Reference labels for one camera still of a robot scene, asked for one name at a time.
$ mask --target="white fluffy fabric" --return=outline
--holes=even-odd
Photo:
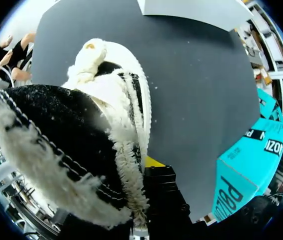
[[[48,199],[80,219],[106,228],[131,219],[132,212],[129,208],[117,210],[98,198],[96,188],[100,186],[101,179],[84,177],[79,182],[73,182],[67,177],[68,170],[58,165],[61,156],[54,154],[44,136],[42,140],[45,150],[38,144],[33,144],[41,136],[33,123],[28,127],[14,127],[6,131],[5,127],[12,126],[14,119],[15,112],[0,101],[1,151]]]
[[[89,62],[93,63],[92,68],[94,70],[96,64],[100,64],[100,60],[105,58],[101,54],[104,52],[106,51],[99,51],[99,57],[97,55],[93,55],[93,57],[85,56],[86,58],[93,58]],[[81,65],[77,62],[77,58],[75,65],[69,69],[71,71],[76,70],[76,64]],[[145,211],[149,204],[142,190],[144,186],[143,175],[136,163],[133,147],[135,143],[139,144],[141,169],[144,170],[148,139],[146,139],[143,128],[143,118],[139,109],[137,93],[133,87],[132,77],[129,71],[118,69],[111,74],[92,78],[92,68],[90,66],[87,66],[87,68],[89,72],[86,75],[82,72],[71,72],[67,83],[63,87],[71,90],[77,89],[90,95],[107,118],[111,127],[108,131],[109,139],[114,143],[113,148],[116,150],[115,162],[123,190],[127,195],[128,207],[133,212],[135,226],[144,227],[146,225]],[[125,82],[118,76],[120,73],[124,74]],[[134,123],[131,122],[129,117],[131,102],[134,111]]]
[[[77,54],[74,65],[69,67],[68,81],[62,87],[73,90],[77,84],[92,81],[106,54],[107,49],[103,40],[93,38],[87,41]]]

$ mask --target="gray surface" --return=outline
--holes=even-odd
[[[137,57],[152,98],[148,154],[173,166],[193,221],[211,212],[216,159],[260,114],[239,37],[190,19],[142,16],[136,0],[62,0],[40,21],[33,81],[63,84],[91,38],[120,43]]]

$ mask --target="white stitching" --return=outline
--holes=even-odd
[[[5,104],[8,105],[6,99],[4,98],[4,96],[3,96],[1,93],[0,93],[0,98],[3,100],[3,102],[4,102]],[[18,121],[19,123],[22,124],[22,121],[21,121],[17,116],[16,116],[16,119],[17,119],[17,121]],[[62,162],[62,164],[64,164],[68,169],[72,170],[75,174],[77,174],[79,177],[81,177],[77,171],[75,171],[74,169],[72,169],[72,168],[71,168],[69,165],[67,165],[65,162],[63,162],[63,161],[61,161],[61,162]]]
[[[21,111],[21,109],[19,108],[19,107],[17,107],[17,104],[15,103],[15,101],[9,96],[9,94],[6,92],[6,91],[4,91],[4,90],[0,90],[0,92],[2,92],[2,93],[4,93],[5,95],[6,95],[6,97],[11,101],[11,103],[15,106],[15,108],[16,108],[16,110],[18,111],[18,112],[20,112],[20,114],[22,114],[22,116],[24,117],[24,118],[26,118],[35,128],[36,128],[36,130],[38,131],[38,133],[48,142],[48,143],[50,143],[50,144],[52,144],[55,148],[57,148],[56,147],[56,145],[52,142],[52,141],[49,141],[49,139],[47,138],[47,136],[45,136],[45,135],[43,135],[42,134],[42,131],[35,125],[35,123],[32,121],[32,120],[30,120],[27,116],[26,116],[26,114],[24,114],[24,113],[22,113],[22,111]],[[7,103],[7,101],[6,101],[6,99],[4,99],[4,97],[0,94],[0,98],[6,103],[6,104],[8,104]],[[82,168],[82,169],[84,169],[87,173],[88,173],[88,171],[87,171],[87,169],[85,169],[84,167],[82,167],[82,166],[80,166],[80,164],[78,163],[78,162],[76,162],[76,161],[74,161],[70,156],[68,156],[68,155],[66,155],[60,148],[57,148],[57,150],[62,154],[62,155],[64,155],[65,157],[67,157],[67,158],[69,158],[73,163],[76,163],[80,168]],[[78,172],[76,172],[75,170],[73,170],[72,168],[70,168],[66,163],[64,163],[63,161],[62,161],[62,163],[63,164],[65,164],[70,170],[72,170],[74,173],[76,173],[79,177],[83,177],[83,176],[81,176],[81,175],[79,175],[78,174]],[[116,191],[113,191],[112,189],[110,189],[108,186],[106,186],[104,183],[101,183],[106,189],[108,189],[109,191],[111,191],[112,193],[115,193],[115,194],[117,194],[117,195],[120,195],[121,193],[119,193],[119,192],[116,192]]]
[[[98,188],[97,191],[99,191],[99,192],[105,194],[106,196],[108,196],[109,198],[111,198],[111,199],[113,199],[113,200],[120,201],[120,200],[123,199],[122,197],[121,197],[121,198],[117,198],[117,197],[110,196],[110,195],[108,195],[106,192],[104,192],[103,190],[101,190],[100,188]]]
[[[88,170],[87,170],[86,168],[82,167],[78,162],[76,162],[75,160],[73,160],[70,156],[66,155],[60,148],[56,147],[55,143],[53,143],[52,141],[49,141],[48,137],[47,137],[46,135],[42,134],[42,131],[39,129],[39,127],[37,127],[37,126],[35,125],[35,123],[34,123],[32,120],[30,120],[30,119],[26,116],[26,114],[22,113],[21,109],[20,109],[19,107],[17,107],[17,105],[16,105],[16,103],[14,102],[14,100],[8,95],[8,93],[7,93],[6,91],[4,91],[4,90],[0,90],[0,91],[3,92],[3,93],[6,95],[6,97],[7,97],[7,98],[12,102],[12,104],[16,107],[17,111],[20,112],[20,114],[21,114],[24,118],[26,118],[26,119],[37,129],[37,131],[40,133],[40,135],[41,135],[47,142],[49,142],[50,144],[52,144],[55,148],[57,148],[57,150],[58,150],[62,155],[64,155],[65,157],[69,158],[73,163],[77,164],[81,169],[85,170],[85,171],[88,173]]]

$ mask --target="teal box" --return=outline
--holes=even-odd
[[[283,113],[279,106],[275,106],[275,109],[272,111],[270,119],[278,120],[283,123]]]
[[[262,89],[257,88],[259,97],[260,114],[265,118],[269,119],[276,105],[276,100]]]
[[[212,213],[222,221],[265,192],[283,154],[283,122],[259,118],[217,160]]]

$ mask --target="white wall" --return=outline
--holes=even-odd
[[[0,41],[5,41],[9,35],[13,40],[9,46],[12,48],[27,33],[34,33],[44,12],[46,12],[55,0],[25,0],[19,7],[10,13],[10,18],[0,29]]]
[[[226,31],[252,18],[241,0],[137,0],[142,14],[201,21]]]

